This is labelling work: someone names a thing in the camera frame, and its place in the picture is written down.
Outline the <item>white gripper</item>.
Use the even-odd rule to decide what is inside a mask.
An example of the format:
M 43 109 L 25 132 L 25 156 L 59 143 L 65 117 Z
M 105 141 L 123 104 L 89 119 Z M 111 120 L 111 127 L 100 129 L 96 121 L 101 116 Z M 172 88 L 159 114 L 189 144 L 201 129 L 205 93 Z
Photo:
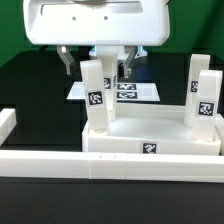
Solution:
M 23 16 L 31 43 L 58 45 L 68 75 L 75 60 L 67 45 L 125 46 L 128 78 L 137 46 L 160 46 L 170 35 L 168 0 L 23 0 Z

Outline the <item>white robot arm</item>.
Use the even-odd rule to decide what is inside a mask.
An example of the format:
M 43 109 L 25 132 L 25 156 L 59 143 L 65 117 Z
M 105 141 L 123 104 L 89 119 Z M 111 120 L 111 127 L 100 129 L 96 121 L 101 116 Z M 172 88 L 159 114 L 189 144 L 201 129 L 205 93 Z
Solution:
M 23 0 L 23 18 L 30 42 L 56 46 L 67 70 L 73 46 L 115 52 L 129 67 L 142 47 L 170 35 L 169 0 Z

